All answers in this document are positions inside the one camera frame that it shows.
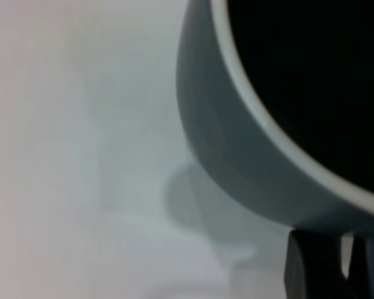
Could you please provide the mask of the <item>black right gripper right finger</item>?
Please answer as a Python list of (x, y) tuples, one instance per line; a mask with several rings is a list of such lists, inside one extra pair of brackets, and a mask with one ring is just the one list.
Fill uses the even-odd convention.
[(348, 284), (357, 298), (374, 299), (374, 239), (354, 238)]

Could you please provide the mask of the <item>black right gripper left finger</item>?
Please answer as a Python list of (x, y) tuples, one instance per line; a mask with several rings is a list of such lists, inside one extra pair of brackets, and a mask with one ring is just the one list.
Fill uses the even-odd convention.
[(290, 231), (284, 286), (288, 299), (346, 298), (340, 239), (302, 230)]

